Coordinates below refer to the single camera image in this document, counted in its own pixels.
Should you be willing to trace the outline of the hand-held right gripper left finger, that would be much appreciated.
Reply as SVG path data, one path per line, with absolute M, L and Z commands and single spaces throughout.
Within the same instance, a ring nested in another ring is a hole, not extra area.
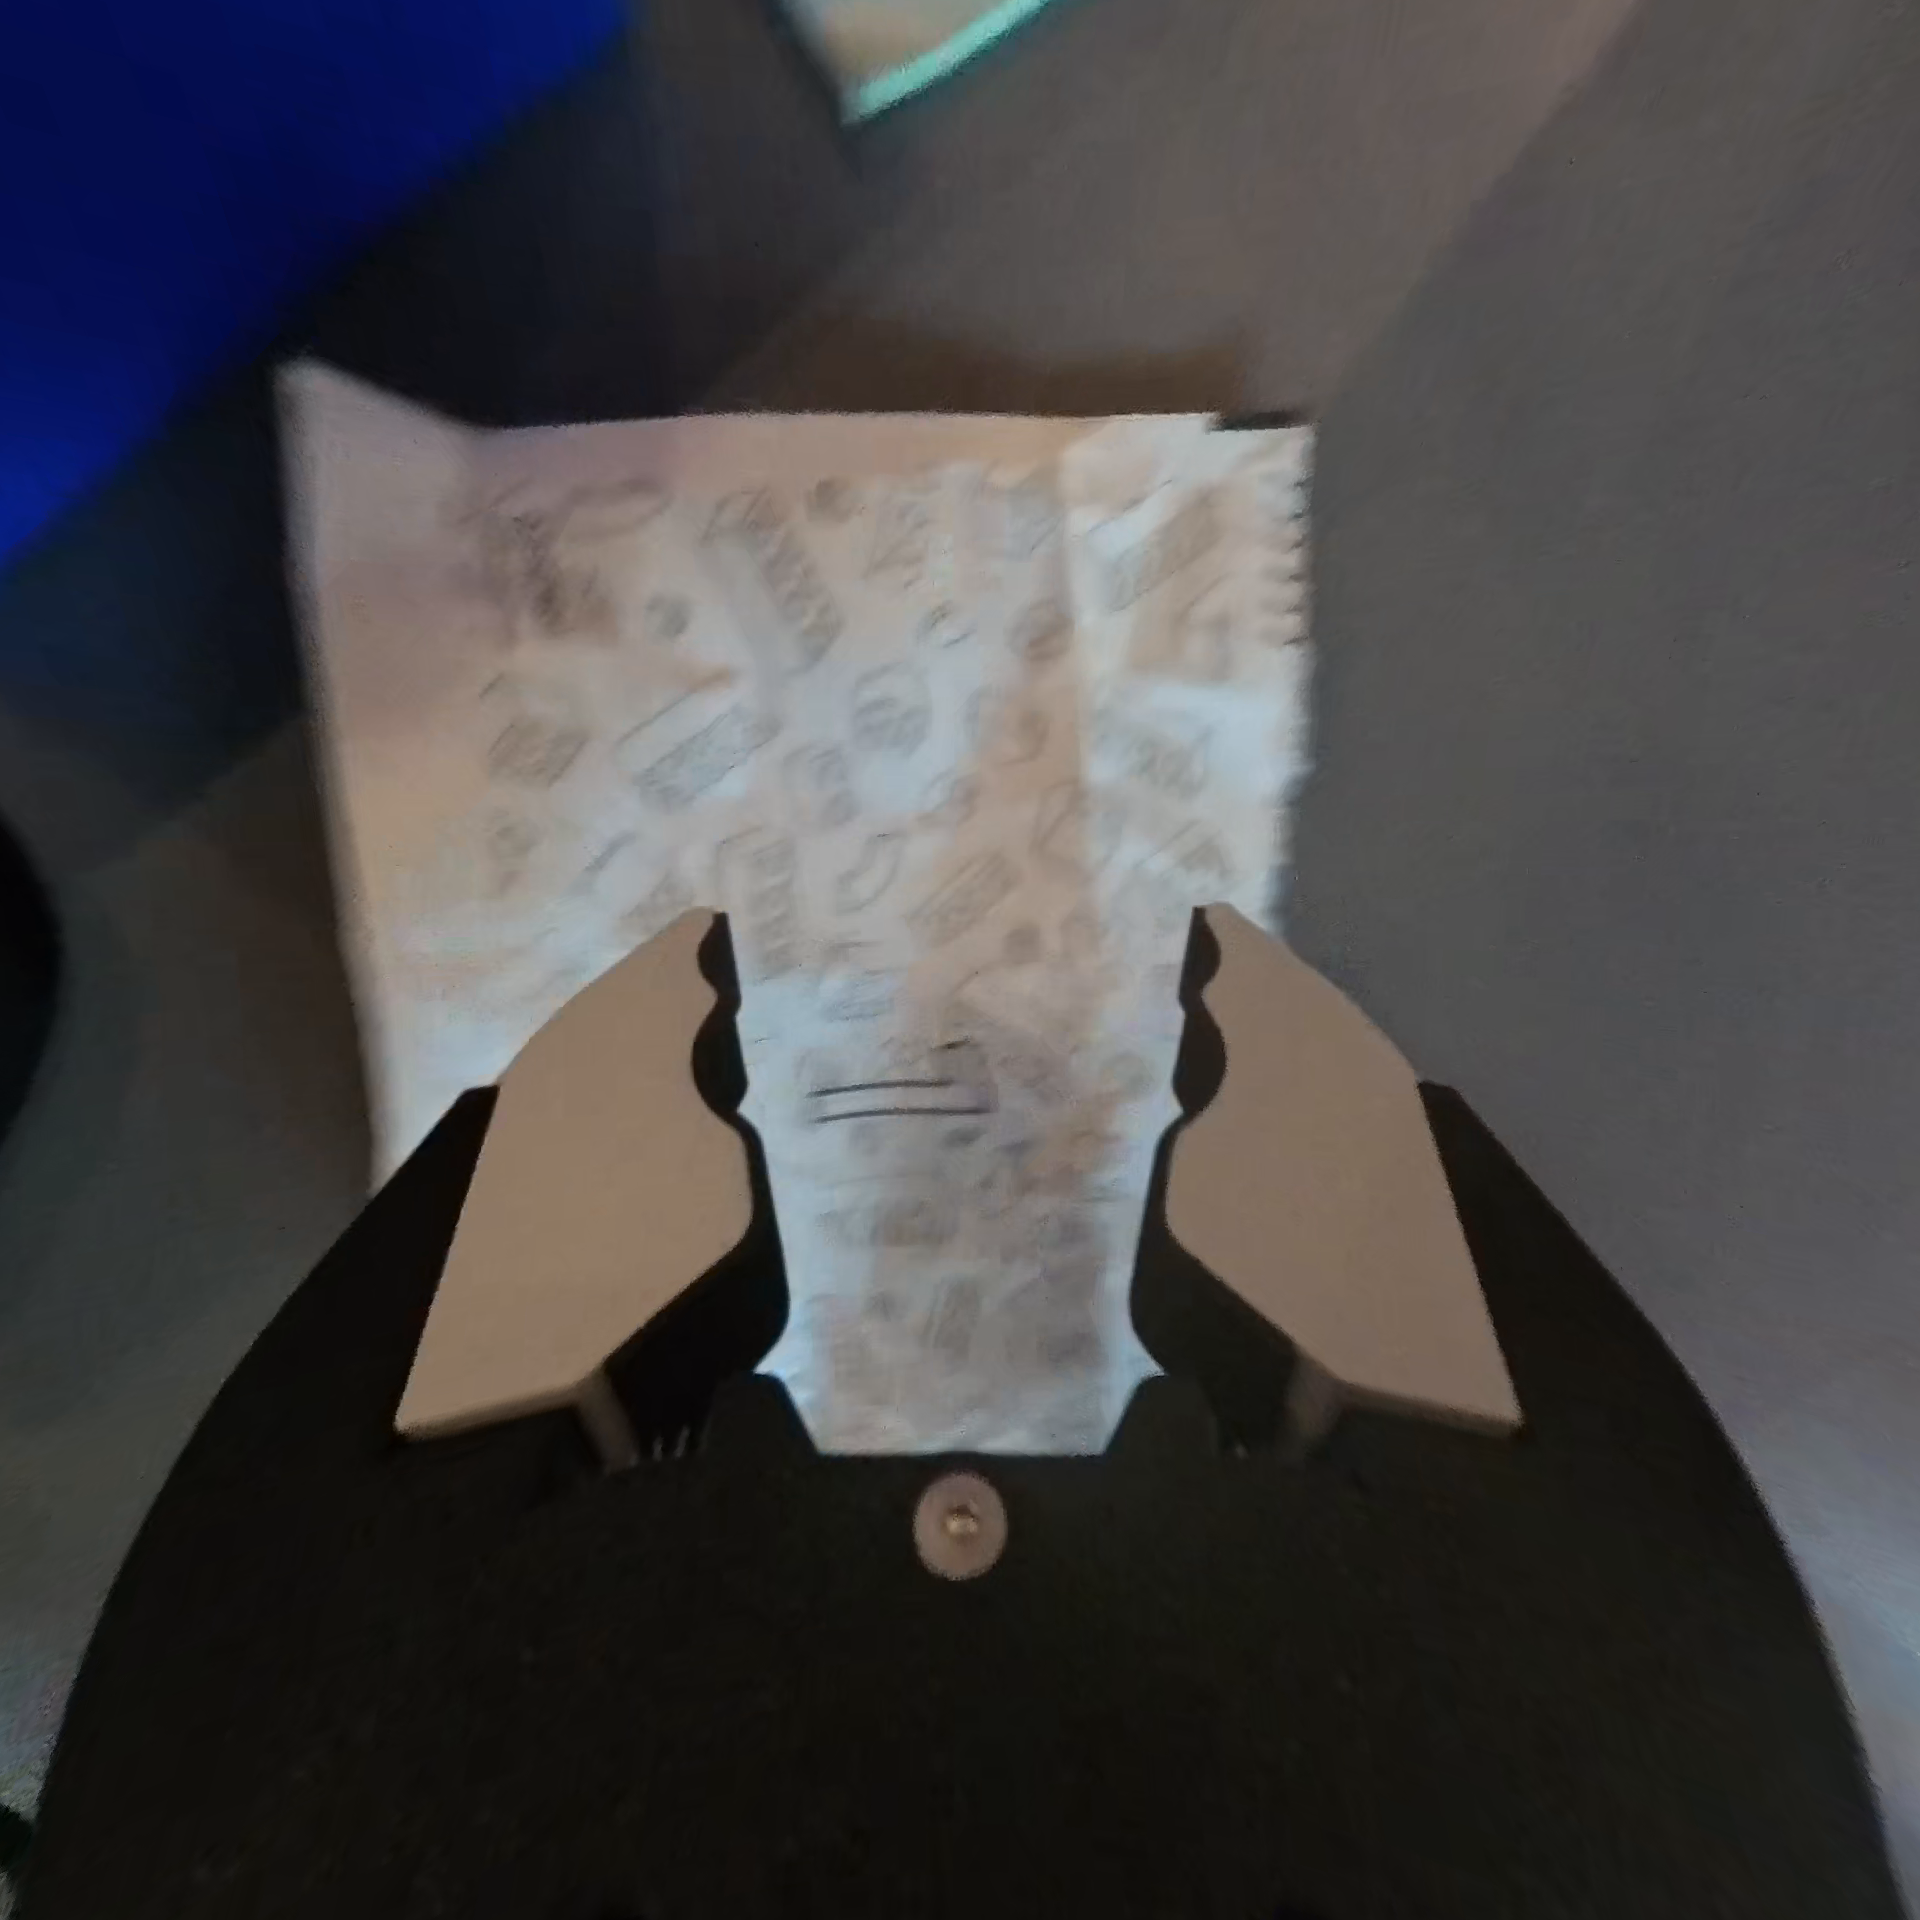
M 395 1439 L 567 1409 L 597 1466 L 640 1457 L 609 1360 L 754 1223 L 742 1129 L 693 1080 L 711 940 L 733 961 L 726 916 L 682 909 L 497 1074 Z

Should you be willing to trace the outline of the grey desk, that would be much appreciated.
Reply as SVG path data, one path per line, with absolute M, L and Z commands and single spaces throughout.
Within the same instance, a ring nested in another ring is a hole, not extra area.
M 1912 4 L 1048 4 L 842 128 L 634 4 L 7 561 L 7 1813 L 369 1174 L 274 372 L 468 424 L 1303 411 L 1289 938 L 1698 1381 L 1912 1909 Z

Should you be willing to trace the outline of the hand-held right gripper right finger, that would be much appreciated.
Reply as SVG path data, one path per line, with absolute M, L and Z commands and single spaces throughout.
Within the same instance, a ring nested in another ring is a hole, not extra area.
M 1217 1086 L 1168 1151 L 1168 1231 L 1289 1349 L 1293 1449 L 1343 1409 L 1526 1429 L 1407 1051 L 1281 938 L 1204 902 Z

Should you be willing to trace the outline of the building instruction booklet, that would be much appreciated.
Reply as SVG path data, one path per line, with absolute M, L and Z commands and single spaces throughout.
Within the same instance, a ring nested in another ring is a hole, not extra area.
M 1048 0 L 779 0 L 839 125 L 873 125 L 1018 35 Z

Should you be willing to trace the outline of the white printed paper bag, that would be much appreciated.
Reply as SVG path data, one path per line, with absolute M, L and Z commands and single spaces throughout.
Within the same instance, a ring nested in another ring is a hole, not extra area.
M 834 1452 L 1096 1452 L 1199 902 L 1310 764 L 1310 424 L 474 429 L 278 372 L 369 1163 L 726 916 Z

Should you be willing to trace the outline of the blue plastic bin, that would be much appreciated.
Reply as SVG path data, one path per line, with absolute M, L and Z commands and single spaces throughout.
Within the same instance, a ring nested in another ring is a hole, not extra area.
M 7 0 L 7 561 L 619 24 L 609 0 Z

